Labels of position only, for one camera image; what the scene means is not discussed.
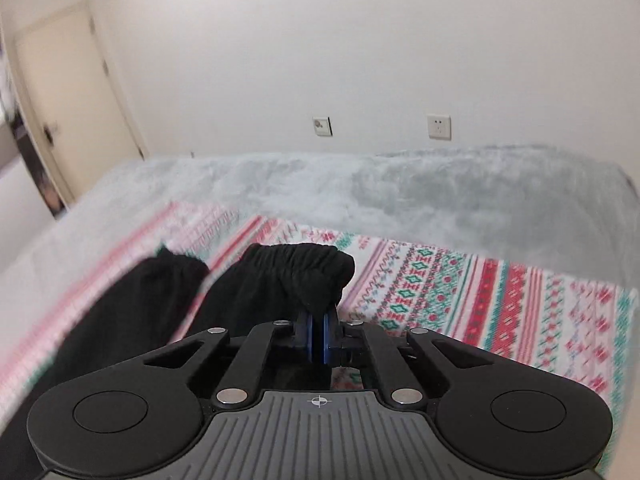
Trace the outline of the black pants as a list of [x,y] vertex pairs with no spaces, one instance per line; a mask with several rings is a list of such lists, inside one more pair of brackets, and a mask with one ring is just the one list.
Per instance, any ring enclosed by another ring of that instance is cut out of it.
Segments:
[[[188,332],[220,326],[239,337],[258,324],[295,320],[302,311],[327,314],[341,302],[355,270],[352,256],[332,246],[250,245],[209,287]],[[26,430],[35,400],[62,382],[166,346],[207,274],[203,261],[162,249],[107,289],[63,339],[3,430],[2,478],[41,474]]]

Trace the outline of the cream bedroom door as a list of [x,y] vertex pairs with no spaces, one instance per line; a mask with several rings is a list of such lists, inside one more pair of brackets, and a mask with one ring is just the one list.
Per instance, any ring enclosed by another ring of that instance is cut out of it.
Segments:
[[[87,3],[23,28],[14,36],[14,48],[36,133],[71,198],[85,195],[121,162],[144,157]],[[50,146],[42,126],[54,122],[58,132]]]

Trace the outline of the red green patterned blanket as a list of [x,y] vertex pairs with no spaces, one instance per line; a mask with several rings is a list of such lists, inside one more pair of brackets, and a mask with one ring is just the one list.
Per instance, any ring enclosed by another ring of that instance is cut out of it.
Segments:
[[[336,307],[360,338],[311,364],[295,320],[188,328],[250,245],[352,256]],[[162,249],[208,267],[166,346],[62,382],[30,408],[34,479],[597,479],[625,411],[638,294],[611,283],[170,204],[63,296],[1,371],[1,434],[63,339]]]

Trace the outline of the grey fluffy bed cover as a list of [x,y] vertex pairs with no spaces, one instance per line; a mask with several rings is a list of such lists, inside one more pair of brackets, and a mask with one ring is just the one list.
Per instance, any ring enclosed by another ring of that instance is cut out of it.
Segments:
[[1,281],[56,295],[171,202],[639,283],[638,185],[610,162],[547,145],[126,162],[3,258]]

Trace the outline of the white wall socket left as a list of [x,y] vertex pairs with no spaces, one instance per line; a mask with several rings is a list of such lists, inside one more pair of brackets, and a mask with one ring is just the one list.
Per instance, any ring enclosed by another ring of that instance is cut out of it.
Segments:
[[329,117],[315,117],[314,132],[317,136],[333,136],[331,119]]

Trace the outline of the white wall socket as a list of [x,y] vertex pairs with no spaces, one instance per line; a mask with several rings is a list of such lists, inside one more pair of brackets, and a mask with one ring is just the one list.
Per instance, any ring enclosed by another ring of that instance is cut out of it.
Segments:
[[451,118],[447,115],[427,116],[428,137],[433,140],[451,140]]
[[329,117],[315,117],[314,132],[317,136],[333,136],[331,119]]

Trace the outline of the white wall socket right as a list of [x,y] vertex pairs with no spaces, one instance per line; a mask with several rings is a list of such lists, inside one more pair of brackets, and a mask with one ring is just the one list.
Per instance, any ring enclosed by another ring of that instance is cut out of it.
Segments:
[[427,116],[428,137],[433,140],[451,140],[451,118],[447,115]]

